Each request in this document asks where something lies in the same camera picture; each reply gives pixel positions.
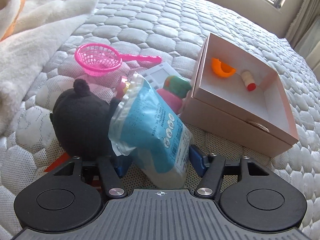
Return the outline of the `blue white snack bag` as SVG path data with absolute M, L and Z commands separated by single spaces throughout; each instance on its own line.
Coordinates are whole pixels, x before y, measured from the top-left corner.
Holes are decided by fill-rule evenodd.
M 142 75 L 133 75 L 108 137 L 115 154 L 131 157 L 157 187 L 185 184 L 193 134 Z

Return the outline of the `red white book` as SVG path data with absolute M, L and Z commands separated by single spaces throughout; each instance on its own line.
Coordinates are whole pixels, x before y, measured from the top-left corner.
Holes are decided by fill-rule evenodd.
M 58 157 L 52 164 L 50 164 L 44 172 L 50 172 L 60 166 L 61 164 L 65 163 L 67 160 L 70 159 L 70 156 L 65 152 L 60 157 Z

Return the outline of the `black plush toy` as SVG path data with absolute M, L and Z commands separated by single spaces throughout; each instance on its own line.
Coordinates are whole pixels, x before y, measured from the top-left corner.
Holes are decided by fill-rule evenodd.
M 76 79 L 73 88 L 56 100 L 50 120 L 63 150 L 71 157 L 95 160 L 114 155 L 108 138 L 110 121 L 120 100 L 106 102 L 93 94 L 88 83 Z

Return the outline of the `pink green squishy toy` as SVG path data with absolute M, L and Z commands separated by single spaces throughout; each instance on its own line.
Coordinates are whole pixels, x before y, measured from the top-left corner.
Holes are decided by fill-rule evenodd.
M 183 100 L 186 98 L 191 88 L 192 86 L 187 80 L 179 76 L 172 75 L 167 77 L 164 81 L 163 87 L 156 91 L 174 111 L 174 113 L 179 114 L 183 105 Z

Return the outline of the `small toy milk bottle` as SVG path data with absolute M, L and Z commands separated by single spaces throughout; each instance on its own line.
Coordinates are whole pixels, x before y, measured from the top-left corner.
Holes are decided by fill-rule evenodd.
M 255 80 L 253 79 L 253 75 L 250 71 L 242 72 L 241 78 L 249 92 L 254 91 L 256 89 L 257 86 L 255 84 Z

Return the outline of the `white power strip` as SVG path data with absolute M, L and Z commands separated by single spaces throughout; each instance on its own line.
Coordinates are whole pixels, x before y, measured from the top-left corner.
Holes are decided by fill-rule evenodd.
M 140 73 L 155 90 L 163 87 L 164 82 L 169 76 L 182 77 L 171 65 L 168 63 L 158 64 L 150 69 L 144 70 Z

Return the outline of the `orange plastic scoop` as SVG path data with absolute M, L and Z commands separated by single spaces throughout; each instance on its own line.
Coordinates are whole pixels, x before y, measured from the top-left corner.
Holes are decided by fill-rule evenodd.
M 233 68 L 216 58 L 212 58 L 211 68 L 213 73 L 221 78 L 229 78 L 236 73 L 236 68 Z

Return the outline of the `pink toy strainer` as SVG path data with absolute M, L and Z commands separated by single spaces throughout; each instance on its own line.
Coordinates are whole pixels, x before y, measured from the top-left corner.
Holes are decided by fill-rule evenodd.
M 116 49 L 102 43 L 88 43 L 81 45 L 74 53 L 76 62 L 90 76 L 104 76 L 119 69 L 123 62 L 138 61 L 160 64 L 159 56 L 143 56 L 120 54 Z

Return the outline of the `yellow pink jelly cup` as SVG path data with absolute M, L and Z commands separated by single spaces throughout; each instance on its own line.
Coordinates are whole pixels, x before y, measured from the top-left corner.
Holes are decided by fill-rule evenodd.
M 128 78 L 126 76 L 122 76 L 120 78 L 120 81 L 118 83 L 118 85 L 116 86 L 116 95 L 115 98 L 117 100 L 117 102 L 121 102 L 123 96 L 126 94 L 129 86 L 130 86 L 130 81 L 128 80 Z

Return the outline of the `pink cardboard box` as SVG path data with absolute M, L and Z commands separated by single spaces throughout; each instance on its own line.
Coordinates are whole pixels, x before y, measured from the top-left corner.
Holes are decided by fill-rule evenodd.
M 212 58 L 236 68 L 229 78 L 215 75 Z M 241 78 L 250 71 L 256 89 L 249 92 Z M 278 73 L 239 46 L 209 34 L 199 53 L 192 89 L 181 120 L 269 157 L 298 142 L 295 120 Z

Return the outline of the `quilted grey mattress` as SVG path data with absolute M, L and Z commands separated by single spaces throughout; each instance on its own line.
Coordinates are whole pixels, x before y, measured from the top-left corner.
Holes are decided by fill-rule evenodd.
M 93 15 L 37 71 L 24 78 L 15 100 L 15 114 L 1 130 L 1 239 L 11 239 L 21 226 L 14 212 L 18 193 L 40 178 L 63 152 L 49 113 L 57 97 L 76 78 L 110 101 L 122 76 L 145 68 L 123 64 L 110 77 L 90 77 L 74 59 L 76 48 L 105 43 L 121 53 L 158 55 L 184 78 L 192 77 L 205 38 L 215 34 L 263 60 L 276 70 L 289 100 L 298 142 L 269 158 L 236 143 L 190 127 L 195 144 L 205 153 L 230 160 L 246 155 L 270 168 L 304 194 L 306 215 L 300 229 L 319 239 L 319 82 L 306 61 L 289 45 L 236 12 L 205 0 L 99 0 Z

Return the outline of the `white fluffy blanket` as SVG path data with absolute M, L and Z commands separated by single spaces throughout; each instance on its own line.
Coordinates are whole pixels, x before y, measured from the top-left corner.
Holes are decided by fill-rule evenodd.
M 43 66 L 98 0 L 1 0 L 1 132 Z

